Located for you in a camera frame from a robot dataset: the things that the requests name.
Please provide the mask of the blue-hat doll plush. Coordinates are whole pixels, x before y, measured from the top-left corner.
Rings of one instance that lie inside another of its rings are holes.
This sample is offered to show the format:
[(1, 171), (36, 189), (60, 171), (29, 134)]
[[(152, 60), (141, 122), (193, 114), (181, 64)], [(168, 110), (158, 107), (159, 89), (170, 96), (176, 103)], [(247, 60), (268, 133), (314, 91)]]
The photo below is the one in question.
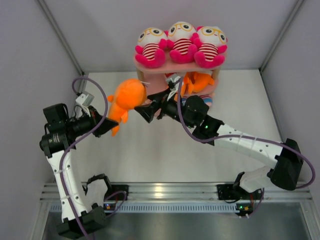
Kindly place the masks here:
[(208, 105), (209, 107), (212, 106), (213, 104), (213, 98), (214, 98), (215, 94), (214, 93), (211, 93), (211, 94), (204, 94), (204, 95), (201, 95), (201, 98), (202, 100), (204, 101), (204, 103), (206, 105)]

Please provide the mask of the black-haired doll plush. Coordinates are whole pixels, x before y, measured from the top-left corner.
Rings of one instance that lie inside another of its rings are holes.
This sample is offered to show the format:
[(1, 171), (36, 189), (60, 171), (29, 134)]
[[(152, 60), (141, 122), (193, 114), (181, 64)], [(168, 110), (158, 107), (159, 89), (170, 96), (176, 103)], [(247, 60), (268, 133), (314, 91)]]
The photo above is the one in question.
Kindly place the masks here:
[(187, 98), (185, 98), (185, 97), (182, 98), (181, 103), (182, 103), (183, 106), (186, 104), (186, 101), (187, 101)]

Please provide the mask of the pink panda plush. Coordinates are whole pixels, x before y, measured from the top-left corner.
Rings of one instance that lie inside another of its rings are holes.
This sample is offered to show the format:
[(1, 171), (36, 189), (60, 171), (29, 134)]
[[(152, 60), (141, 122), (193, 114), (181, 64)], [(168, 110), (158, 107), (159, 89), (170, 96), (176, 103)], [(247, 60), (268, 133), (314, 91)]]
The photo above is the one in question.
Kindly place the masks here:
[(203, 69), (213, 69), (226, 60), (228, 38), (217, 26), (198, 26), (192, 35), (197, 47), (194, 61)]
[(178, 21), (165, 31), (169, 56), (174, 63), (187, 64), (194, 61), (194, 54), (198, 50), (192, 41), (195, 33), (195, 27), (185, 21)]
[(138, 37), (135, 60), (150, 69), (159, 68), (166, 62), (167, 34), (156, 27), (146, 28)]

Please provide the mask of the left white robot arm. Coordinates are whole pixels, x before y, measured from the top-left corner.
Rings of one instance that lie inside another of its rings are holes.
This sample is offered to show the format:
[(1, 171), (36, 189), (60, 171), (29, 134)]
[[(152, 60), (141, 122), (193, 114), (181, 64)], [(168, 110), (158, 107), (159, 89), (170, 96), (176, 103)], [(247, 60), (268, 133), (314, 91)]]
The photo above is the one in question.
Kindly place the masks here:
[(57, 226), (58, 234), (71, 240), (89, 239), (90, 234), (105, 227), (104, 200), (115, 191), (103, 173), (83, 186), (73, 155), (80, 140), (90, 134), (99, 138), (118, 122), (100, 115), (91, 105), (79, 118), (70, 118), (64, 103), (44, 108), (43, 113), (47, 123), (39, 145), (52, 168), (60, 196), (62, 223)]

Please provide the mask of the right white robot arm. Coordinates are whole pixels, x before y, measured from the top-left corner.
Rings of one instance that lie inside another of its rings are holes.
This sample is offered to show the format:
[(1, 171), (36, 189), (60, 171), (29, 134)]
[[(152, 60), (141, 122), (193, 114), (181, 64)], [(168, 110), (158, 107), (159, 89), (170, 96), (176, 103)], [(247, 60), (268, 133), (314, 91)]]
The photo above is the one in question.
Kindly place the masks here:
[(244, 199), (269, 186), (287, 191), (297, 189), (304, 160), (295, 140), (288, 138), (285, 142), (274, 142), (246, 136), (222, 120), (208, 115), (209, 106), (197, 95), (188, 97), (184, 103), (168, 99), (165, 92), (150, 95), (148, 98), (151, 100), (150, 104), (134, 108), (148, 123), (153, 120), (155, 113), (159, 112), (159, 120), (168, 116), (192, 128), (193, 139), (238, 152), (264, 165), (238, 174), (233, 184), (233, 192), (238, 198)]

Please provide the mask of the orange shark plush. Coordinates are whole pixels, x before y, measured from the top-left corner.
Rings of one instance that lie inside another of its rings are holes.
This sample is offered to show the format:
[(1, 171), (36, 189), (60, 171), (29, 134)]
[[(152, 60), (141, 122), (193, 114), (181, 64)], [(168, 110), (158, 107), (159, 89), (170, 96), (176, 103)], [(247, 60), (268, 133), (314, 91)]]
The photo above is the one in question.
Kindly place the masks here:
[(118, 122), (112, 128), (111, 136), (115, 137), (120, 129), (120, 123), (129, 119), (129, 111), (142, 105), (147, 99), (147, 84), (136, 78), (130, 78), (118, 85), (113, 95), (107, 97), (110, 102), (108, 118)]
[[(182, 86), (181, 86), (181, 90), (180, 90), (180, 97), (182, 98), (185, 94), (191, 94), (191, 88), (190, 88), (190, 84), (191, 84), (191, 80), (192, 80), (192, 73), (193, 71), (191, 72), (186, 72), (184, 77), (181, 77), (180, 80), (182, 80)], [(170, 76), (170, 75), (173, 75), (173, 74), (177, 74), (176, 72), (171, 72), (171, 73), (165, 73), (165, 77), (166, 79)], [(178, 91), (177, 93), (171, 98), (171, 99), (174, 99), (175, 101), (178, 101)]]
[(189, 86), (191, 93), (199, 93), (208, 85), (213, 86), (214, 83), (215, 80), (210, 74), (193, 71), (191, 73), (191, 84)]

